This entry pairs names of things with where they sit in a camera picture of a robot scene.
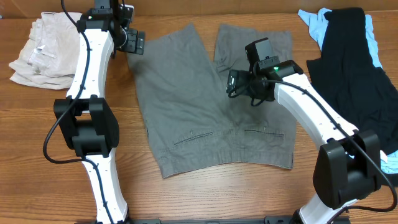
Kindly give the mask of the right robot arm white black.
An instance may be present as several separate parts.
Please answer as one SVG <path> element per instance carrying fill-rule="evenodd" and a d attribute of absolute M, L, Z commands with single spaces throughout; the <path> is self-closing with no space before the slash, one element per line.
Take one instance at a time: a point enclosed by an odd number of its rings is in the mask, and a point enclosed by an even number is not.
<path fill-rule="evenodd" d="M 319 148 L 313 173 L 316 194 L 293 215 L 266 217 L 265 223 L 349 223 L 344 210 L 381 188 L 378 136 L 342 118 L 293 60 L 279 60 L 268 38 L 251 42 L 245 51 L 249 70 L 230 70 L 228 96 L 249 96 L 252 106 L 278 102 Z"/>

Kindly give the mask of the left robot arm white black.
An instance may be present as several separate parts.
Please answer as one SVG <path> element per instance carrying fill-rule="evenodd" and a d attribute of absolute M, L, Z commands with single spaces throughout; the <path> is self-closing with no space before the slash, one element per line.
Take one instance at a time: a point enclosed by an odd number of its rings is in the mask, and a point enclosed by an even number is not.
<path fill-rule="evenodd" d="M 134 6 L 123 1 L 95 1 L 79 20 L 72 19 L 80 36 L 76 72 L 64 99 L 53 105 L 56 122 L 47 134 L 43 153 L 51 163 L 47 146 L 56 128 L 60 128 L 74 159 L 80 162 L 91 182 L 96 202 L 95 223 L 132 223 L 116 168 L 119 124 L 105 99 L 108 63 L 116 52 L 141 55 L 145 33 L 131 28 Z"/>

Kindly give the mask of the grey shorts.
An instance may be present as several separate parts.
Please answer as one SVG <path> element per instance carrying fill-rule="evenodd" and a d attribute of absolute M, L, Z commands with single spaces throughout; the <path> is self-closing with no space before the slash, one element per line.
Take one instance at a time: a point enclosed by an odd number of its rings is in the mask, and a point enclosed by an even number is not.
<path fill-rule="evenodd" d="M 293 57 L 289 31 L 258 32 L 223 24 L 213 57 L 193 25 L 128 54 L 150 149 L 163 178 L 231 162 L 291 169 L 296 120 L 275 101 L 251 106 L 226 93 L 228 72 L 247 70 L 245 46 L 268 38 L 281 60 Z"/>

